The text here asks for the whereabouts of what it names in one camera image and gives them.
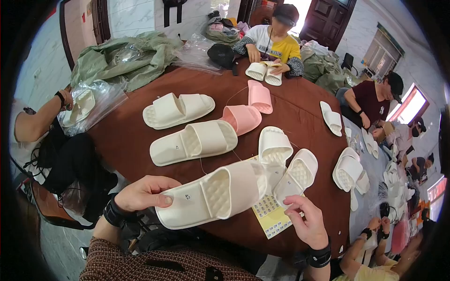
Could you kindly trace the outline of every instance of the pink slipper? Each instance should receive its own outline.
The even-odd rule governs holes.
[[[259,82],[249,80],[248,105],[255,107],[261,113],[271,114],[273,108],[269,89]]]
[[[261,113],[252,106],[232,105],[224,108],[224,114],[219,120],[227,121],[238,136],[256,128],[262,120]]]

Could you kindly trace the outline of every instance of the maroon t-shirt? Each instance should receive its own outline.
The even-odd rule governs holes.
[[[355,93],[356,102],[367,115],[371,124],[378,120],[386,120],[391,102],[388,100],[378,101],[375,82],[363,81],[352,89]]]

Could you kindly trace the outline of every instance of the black wristband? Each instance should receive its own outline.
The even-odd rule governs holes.
[[[369,240],[370,237],[372,237],[372,231],[368,228],[364,228],[363,231],[361,231],[361,234],[367,234],[367,240]]]
[[[66,100],[64,99],[63,95],[58,91],[56,92],[55,96],[58,96],[61,100],[61,108],[63,108],[66,104]]]
[[[322,268],[330,263],[331,260],[331,239],[328,236],[328,246],[321,250],[314,250],[309,247],[308,263],[314,268]]]
[[[105,209],[103,210],[103,216],[109,222],[111,225],[115,227],[122,227],[123,221],[135,216],[135,212],[125,212],[117,206],[116,202],[114,201],[114,198],[116,197],[118,193],[113,193],[111,196],[110,202],[106,205]]]

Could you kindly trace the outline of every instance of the baseball cap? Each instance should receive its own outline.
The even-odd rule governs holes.
[[[422,117],[417,117],[414,120],[414,122],[416,122],[419,125],[419,127],[420,127],[420,129],[422,130],[423,133],[425,133],[427,131],[427,128],[426,128],[425,124],[423,123]]]
[[[390,72],[386,75],[387,82],[391,86],[391,92],[394,96],[394,99],[401,104],[401,94],[403,92],[403,80],[400,75],[395,72]]]
[[[273,16],[281,23],[290,27],[294,27],[297,24],[299,17],[297,8],[292,4],[277,5]]]

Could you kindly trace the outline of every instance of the brown tablecloth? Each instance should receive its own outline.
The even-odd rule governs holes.
[[[153,164],[150,144],[163,136],[183,129],[186,124],[169,129],[149,128],[142,118],[142,110],[157,98],[167,93],[206,94],[214,98],[216,108],[208,115],[195,120],[202,122],[222,117],[227,101],[239,90],[247,87],[245,70],[248,60],[239,61],[239,76],[231,71],[216,76],[200,71],[178,68],[164,74],[150,84],[129,93],[129,100],[111,112],[89,130],[98,151],[106,162],[117,169],[130,181],[144,175],[164,175],[181,183],[188,183],[204,175],[200,160],[185,161],[165,167]],[[258,154],[258,138],[266,126],[276,126],[284,130],[289,140],[299,148],[311,150],[317,158],[319,169],[314,184],[305,195],[321,208],[325,227],[331,236],[333,257],[339,256],[339,248],[347,244],[350,217],[350,194],[339,189],[332,179],[332,171],[342,150],[347,146],[344,129],[342,137],[337,137],[327,127],[320,109],[320,101],[326,101],[333,111],[340,112],[338,100],[324,89],[302,78],[286,79],[279,87],[265,82],[272,94],[273,113],[262,114],[262,123],[253,131],[238,138],[236,154],[244,160]],[[248,89],[244,89],[228,101],[228,105],[248,103]],[[218,167],[239,159],[233,152],[203,158],[203,169],[210,173]],[[295,234],[294,227],[268,240],[252,210],[247,210],[228,220],[207,223],[200,228],[231,242],[264,251],[268,254],[288,258],[297,250],[305,250],[307,245]]]

